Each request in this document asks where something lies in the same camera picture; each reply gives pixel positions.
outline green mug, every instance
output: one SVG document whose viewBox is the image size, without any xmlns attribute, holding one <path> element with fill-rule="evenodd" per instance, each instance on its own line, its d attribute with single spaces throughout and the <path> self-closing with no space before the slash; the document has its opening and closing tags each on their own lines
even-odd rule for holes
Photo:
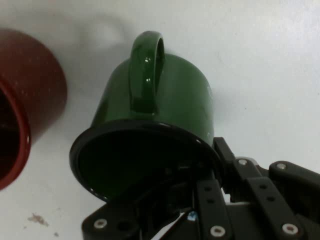
<svg viewBox="0 0 320 240">
<path fill-rule="evenodd" d="M 201 71 L 167 54 L 160 33 L 134 41 L 111 74 L 91 127 L 74 142 L 70 166 L 102 200 L 154 171 L 211 156 L 213 96 Z"/>
</svg>

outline bolt head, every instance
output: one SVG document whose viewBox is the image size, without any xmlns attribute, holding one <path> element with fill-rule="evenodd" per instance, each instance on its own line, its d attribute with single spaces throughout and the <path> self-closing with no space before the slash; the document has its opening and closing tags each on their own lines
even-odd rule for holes
<svg viewBox="0 0 320 240">
<path fill-rule="evenodd" d="M 107 220 L 100 218 L 94 222 L 93 226 L 96 229 L 103 229 L 107 226 L 107 224 L 108 224 Z"/>
<path fill-rule="evenodd" d="M 226 230 L 222 226 L 213 226 L 210 229 L 210 234 L 214 238 L 221 238 L 226 234 Z"/>
<path fill-rule="evenodd" d="M 283 163 L 278 163 L 278 164 L 276 165 L 276 167 L 277 167 L 278 169 L 281 169 L 281 170 L 285 170 L 285 169 L 287 168 L 287 166 L 286 166 L 285 164 L 283 164 Z"/>
<path fill-rule="evenodd" d="M 246 165 L 246 164 L 248 163 L 248 161 L 245 160 L 245 159 L 240 159 L 240 160 L 238 161 L 238 163 L 239 163 L 240 165 Z"/>
<path fill-rule="evenodd" d="M 299 229 L 296 225 L 286 223 L 282 226 L 282 231 L 287 235 L 296 235 L 299 232 Z"/>
</svg>

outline red mug rim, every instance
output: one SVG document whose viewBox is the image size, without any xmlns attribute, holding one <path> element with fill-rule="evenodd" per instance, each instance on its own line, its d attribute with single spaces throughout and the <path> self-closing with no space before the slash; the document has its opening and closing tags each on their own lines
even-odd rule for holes
<svg viewBox="0 0 320 240">
<path fill-rule="evenodd" d="M 0 91 L 2 91 L 7 98 L 19 127 L 18 154 L 9 172 L 0 178 L 0 190 L 2 190 L 20 175 L 27 163 L 31 149 L 31 129 L 23 104 L 19 101 L 16 92 L 3 76 L 0 76 Z"/>
</svg>

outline white surface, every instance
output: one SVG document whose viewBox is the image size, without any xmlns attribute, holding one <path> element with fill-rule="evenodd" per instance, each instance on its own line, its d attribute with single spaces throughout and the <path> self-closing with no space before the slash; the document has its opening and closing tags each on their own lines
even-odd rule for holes
<svg viewBox="0 0 320 240">
<path fill-rule="evenodd" d="M 320 3 L 261 2 L 0 0 L 0 25 L 46 44 L 69 89 L 64 115 L 0 192 L 0 239 L 82 239 L 81 222 L 103 202 L 74 178 L 69 150 L 89 127 L 112 70 L 145 30 L 161 32 L 168 52 L 206 75 L 215 135 L 235 155 L 265 168 L 286 160 L 320 173 Z M 28 221 L 32 213 L 49 226 Z"/>
</svg>

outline mug rim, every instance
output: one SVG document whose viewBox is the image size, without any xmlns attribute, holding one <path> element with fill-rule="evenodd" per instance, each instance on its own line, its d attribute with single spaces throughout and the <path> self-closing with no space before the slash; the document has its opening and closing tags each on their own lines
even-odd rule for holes
<svg viewBox="0 0 320 240">
<path fill-rule="evenodd" d="M 0 190 L 10 185 L 24 169 L 31 149 L 31 128 L 26 110 L 11 85 L 0 75 L 0 91 L 8 100 L 13 110 L 19 130 L 19 147 L 14 164 L 8 173 L 0 178 Z"/>
<path fill-rule="evenodd" d="M 208 144 L 206 143 L 202 138 L 194 135 L 193 133 L 182 129 L 180 127 L 164 123 L 164 122 L 158 122 L 154 120 L 145 120 L 145 119 L 118 119 L 113 121 L 108 121 L 102 125 L 90 127 L 89 129 L 85 130 L 82 134 L 80 134 L 74 143 L 72 144 L 70 153 L 69 153 L 69 163 L 70 168 L 75 176 L 75 178 L 78 180 L 78 182 L 87 189 L 90 193 L 92 193 L 97 198 L 108 202 L 109 199 L 106 196 L 103 196 L 102 194 L 99 194 L 98 192 L 93 189 L 92 186 L 84 179 L 84 177 L 81 174 L 80 166 L 79 166 L 79 155 L 81 153 L 81 150 L 89 144 L 92 140 L 101 137 L 105 134 L 115 133 L 115 132 L 123 132 L 123 131 L 141 131 L 141 132 L 158 132 L 165 134 L 170 137 L 174 137 L 178 139 L 180 142 L 183 140 L 185 142 L 194 142 L 196 146 L 202 147 L 205 151 L 207 151 L 207 155 L 212 158 L 217 158 L 218 155 L 216 151 Z"/>
</svg>

